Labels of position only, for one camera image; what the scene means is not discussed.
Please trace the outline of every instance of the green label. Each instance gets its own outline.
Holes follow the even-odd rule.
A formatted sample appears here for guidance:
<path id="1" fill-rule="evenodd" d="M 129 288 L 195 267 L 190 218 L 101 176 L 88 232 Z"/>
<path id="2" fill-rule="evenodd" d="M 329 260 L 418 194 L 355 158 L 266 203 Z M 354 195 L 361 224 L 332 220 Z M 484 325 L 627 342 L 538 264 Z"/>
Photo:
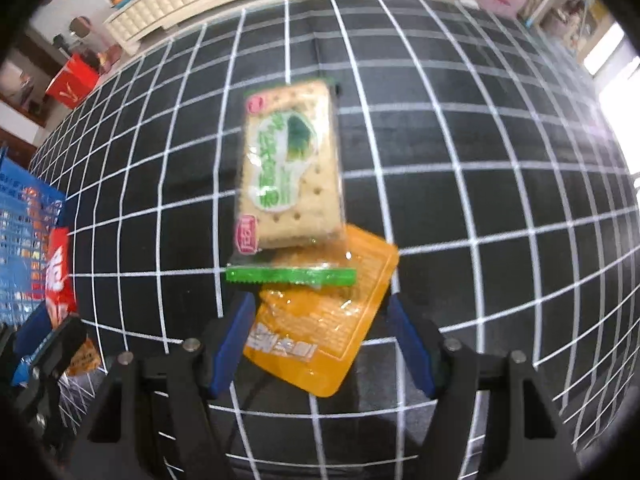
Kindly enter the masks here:
<path id="1" fill-rule="evenodd" d="M 298 198 L 300 178 L 317 151 L 317 136 L 306 118 L 293 110 L 274 112 L 256 131 L 258 171 L 250 187 L 256 207 L 265 211 L 284 211 Z"/>

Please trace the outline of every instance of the red box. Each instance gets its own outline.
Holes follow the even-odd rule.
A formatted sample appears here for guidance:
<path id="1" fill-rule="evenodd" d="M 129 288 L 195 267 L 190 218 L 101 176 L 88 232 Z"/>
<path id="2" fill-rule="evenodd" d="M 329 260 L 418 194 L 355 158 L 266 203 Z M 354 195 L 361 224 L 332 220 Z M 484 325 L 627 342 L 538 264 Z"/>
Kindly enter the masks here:
<path id="1" fill-rule="evenodd" d="M 94 89 L 99 77 L 78 54 L 73 54 L 52 79 L 47 88 L 47 95 L 67 108 L 76 108 Z"/>

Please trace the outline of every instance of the blue plastic basket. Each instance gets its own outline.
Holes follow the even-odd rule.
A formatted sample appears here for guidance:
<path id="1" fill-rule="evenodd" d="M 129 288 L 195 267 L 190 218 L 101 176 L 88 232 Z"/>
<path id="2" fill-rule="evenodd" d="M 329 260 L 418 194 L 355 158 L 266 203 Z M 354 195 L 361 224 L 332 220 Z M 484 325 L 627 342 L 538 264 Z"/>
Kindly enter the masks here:
<path id="1" fill-rule="evenodd" d="M 44 299 L 49 232 L 65 195 L 0 149 L 0 322 L 24 323 Z"/>

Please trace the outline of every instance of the red snack bag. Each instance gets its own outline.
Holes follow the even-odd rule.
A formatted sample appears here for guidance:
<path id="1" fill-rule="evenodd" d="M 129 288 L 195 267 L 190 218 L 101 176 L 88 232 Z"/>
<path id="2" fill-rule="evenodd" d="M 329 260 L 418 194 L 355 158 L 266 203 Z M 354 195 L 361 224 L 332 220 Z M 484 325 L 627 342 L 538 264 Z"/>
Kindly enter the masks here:
<path id="1" fill-rule="evenodd" d="M 51 325 L 55 330 L 70 313 L 77 313 L 69 266 L 67 261 L 68 228 L 56 227 L 49 235 L 49 264 L 47 265 L 47 281 L 45 287 L 47 311 Z M 100 355 L 94 343 L 87 337 L 86 341 L 71 359 L 67 375 L 76 376 L 95 370 L 100 366 Z"/>

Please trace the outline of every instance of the blue gripper pad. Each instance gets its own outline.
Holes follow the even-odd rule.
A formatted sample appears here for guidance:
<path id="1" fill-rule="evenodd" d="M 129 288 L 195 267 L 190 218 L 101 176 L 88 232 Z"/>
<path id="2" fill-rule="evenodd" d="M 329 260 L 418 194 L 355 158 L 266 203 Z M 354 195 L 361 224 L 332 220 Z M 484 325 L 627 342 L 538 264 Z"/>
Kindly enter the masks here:
<path id="1" fill-rule="evenodd" d="M 51 320 L 43 301 L 15 334 L 14 354 L 18 357 L 33 354 L 44 338 L 51 333 L 51 330 Z"/>
<path id="2" fill-rule="evenodd" d="M 207 389 L 214 398 L 229 389 L 254 320 L 254 295 L 239 292 L 221 322 L 215 328 L 205 330 L 204 341 L 212 365 L 207 374 Z"/>
<path id="3" fill-rule="evenodd" d="M 389 299 L 386 314 L 415 386 L 430 399 L 437 399 L 446 386 L 447 367 L 440 350 L 444 338 L 426 318 L 423 306 L 416 306 L 399 294 Z"/>

